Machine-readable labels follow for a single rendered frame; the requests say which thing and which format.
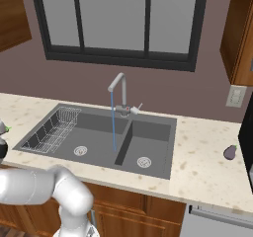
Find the white wall socket plate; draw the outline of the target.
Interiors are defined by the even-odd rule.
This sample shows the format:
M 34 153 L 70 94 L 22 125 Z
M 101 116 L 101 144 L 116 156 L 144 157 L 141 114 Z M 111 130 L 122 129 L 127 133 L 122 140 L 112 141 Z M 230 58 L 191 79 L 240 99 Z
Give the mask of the white wall socket plate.
M 242 106 L 246 89 L 246 86 L 231 85 L 226 101 L 226 106 L 240 108 Z

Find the blue water stream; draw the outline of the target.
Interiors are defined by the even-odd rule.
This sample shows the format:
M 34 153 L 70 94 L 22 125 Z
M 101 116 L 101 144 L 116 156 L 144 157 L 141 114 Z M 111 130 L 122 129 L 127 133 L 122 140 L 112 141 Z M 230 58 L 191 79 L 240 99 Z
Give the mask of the blue water stream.
M 113 149 L 117 151 L 117 143 L 116 143 L 116 131 L 115 131 L 115 110 L 114 110 L 114 95 L 111 92 L 111 116 L 112 116 L 112 129 L 113 129 Z

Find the wooden wall cupboard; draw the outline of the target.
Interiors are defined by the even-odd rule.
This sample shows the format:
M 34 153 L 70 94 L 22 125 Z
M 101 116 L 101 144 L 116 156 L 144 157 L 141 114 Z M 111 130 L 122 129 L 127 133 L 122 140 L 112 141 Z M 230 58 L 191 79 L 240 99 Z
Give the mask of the wooden wall cupboard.
M 23 0 L 0 0 L 0 52 L 32 38 Z
M 231 85 L 253 86 L 253 0 L 230 0 L 220 54 Z

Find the black appliance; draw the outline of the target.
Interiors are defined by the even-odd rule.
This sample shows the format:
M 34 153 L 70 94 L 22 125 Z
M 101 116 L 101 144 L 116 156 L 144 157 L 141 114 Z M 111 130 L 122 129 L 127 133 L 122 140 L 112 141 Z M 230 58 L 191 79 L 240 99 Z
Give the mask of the black appliance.
M 239 130 L 238 139 L 253 193 L 253 93 Z

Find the white dishwasher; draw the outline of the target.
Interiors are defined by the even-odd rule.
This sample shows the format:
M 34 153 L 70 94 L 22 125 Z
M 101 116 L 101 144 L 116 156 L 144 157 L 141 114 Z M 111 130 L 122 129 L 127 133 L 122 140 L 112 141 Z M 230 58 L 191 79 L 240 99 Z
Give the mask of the white dishwasher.
M 253 216 L 188 204 L 180 237 L 253 237 Z

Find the black framed window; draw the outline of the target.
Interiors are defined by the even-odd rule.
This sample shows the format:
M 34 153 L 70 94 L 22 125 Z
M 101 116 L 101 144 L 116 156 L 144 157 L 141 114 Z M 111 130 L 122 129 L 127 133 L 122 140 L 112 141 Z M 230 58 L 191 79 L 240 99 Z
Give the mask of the black framed window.
M 191 71 L 207 0 L 34 0 L 45 57 Z

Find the silver sink faucet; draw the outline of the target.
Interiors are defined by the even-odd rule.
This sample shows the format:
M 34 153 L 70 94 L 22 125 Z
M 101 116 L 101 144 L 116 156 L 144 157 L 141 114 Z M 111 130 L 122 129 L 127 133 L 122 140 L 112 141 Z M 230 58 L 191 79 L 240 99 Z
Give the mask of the silver sink faucet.
M 119 83 L 122 83 L 122 103 L 119 106 L 115 106 L 114 111 L 120 113 L 123 117 L 127 117 L 129 114 L 137 115 L 142 105 L 139 105 L 139 107 L 137 108 L 131 107 L 127 104 L 127 79 L 122 72 L 119 73 L 113 80 L 113 82 L 110 84 L 110 86 L 108 87 L 108 91 L 110 93 L 113 93 L 114 89 Z

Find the wooden base cupboards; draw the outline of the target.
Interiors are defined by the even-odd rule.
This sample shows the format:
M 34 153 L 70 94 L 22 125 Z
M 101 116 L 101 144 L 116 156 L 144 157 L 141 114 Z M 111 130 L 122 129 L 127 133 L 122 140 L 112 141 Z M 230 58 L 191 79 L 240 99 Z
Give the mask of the wooden base cupboards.
M 128 192 L 89 183 L 101 237 L 180 237 L 186 205 L 182 202 Z M 0 203 L 0 225 L 40 237 L 52 237 L 60 227 L 59 204 L 50 199 L 42 205 Z

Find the grey double sink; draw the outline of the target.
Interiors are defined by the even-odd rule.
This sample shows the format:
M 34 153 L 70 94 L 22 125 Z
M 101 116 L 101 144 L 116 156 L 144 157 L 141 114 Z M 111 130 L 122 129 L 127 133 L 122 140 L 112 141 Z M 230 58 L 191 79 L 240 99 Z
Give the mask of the grey double sink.
M 22 149 L 59 108 L 80 109 L 77 124 L 54 153 L 37 153 Z M 115 114 L 117 151 L 113 149 L 112 116 L 109 110 L 66 104 L 55 106 L 15 148 L 56 159 L 127 171 L 155 178 L 169 179 L 172 167 L 177 121 L 150 115 Z

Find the purple eggplant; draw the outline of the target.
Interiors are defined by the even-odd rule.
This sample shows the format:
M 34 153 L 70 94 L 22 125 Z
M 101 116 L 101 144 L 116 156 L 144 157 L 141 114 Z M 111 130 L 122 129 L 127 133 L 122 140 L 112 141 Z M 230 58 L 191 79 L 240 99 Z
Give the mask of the purple eggplant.
M 236 145 L 228 146 L 223 152 L 224 158 L 227 160 L 233 160 L 235 158 L 236 149 L 237 149 Z

